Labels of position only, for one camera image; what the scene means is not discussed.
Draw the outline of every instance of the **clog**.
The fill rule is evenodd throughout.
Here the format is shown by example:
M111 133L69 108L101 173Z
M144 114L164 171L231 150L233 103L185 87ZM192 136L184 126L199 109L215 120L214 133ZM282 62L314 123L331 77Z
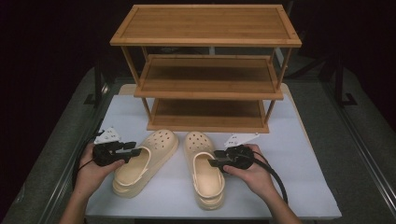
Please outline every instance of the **clog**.
M184 141L184 155L198 205L205 210L220 208L224 201L225 181L221 171L210 166L208 161L215 158L212 141L203 133L188 133Z
M169 130L159 130L149 135L138 148L138 157L116 170L113 191L124 198L133 198L176 152L177 136Z

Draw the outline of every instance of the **shoe rack shelf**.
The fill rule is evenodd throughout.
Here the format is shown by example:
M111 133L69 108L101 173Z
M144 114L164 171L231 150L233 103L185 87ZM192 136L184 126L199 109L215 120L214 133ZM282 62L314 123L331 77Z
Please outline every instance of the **shoe rack shelf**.
M148 130L269 133L268 119L301 41L281 5L134 5L110 40L120 46ZM129 47L141 47L139 76ZM147 47L272 48L271 55L148 54ZM276 48L286 48L278 73ZM147 98L154 98L149 107ZM264 108L263 100L271 101Z

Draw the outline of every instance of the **hand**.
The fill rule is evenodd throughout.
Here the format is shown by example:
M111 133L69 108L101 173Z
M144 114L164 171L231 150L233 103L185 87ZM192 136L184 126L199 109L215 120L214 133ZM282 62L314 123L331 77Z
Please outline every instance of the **hand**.
M250 147L254 152L262 155L257 145L246 144L245 147ZM257 153L254 153L254 157L259 161L267 163L260 155L257 155ZM253 163L246 170L238 169L229 165L225 165L223 169L230 175L238 176L245 181L250 190L264 200L273 194L277 194L271 175L256 163Z
M75 185L75 192L83 198L90 198L93 193L99 189L103 180L111 172L124 164L124 160L115 161L107 166L98 166L92 161L92 151L94 143L89 143L81 157L79 167L89 162L78 171L78 176Z

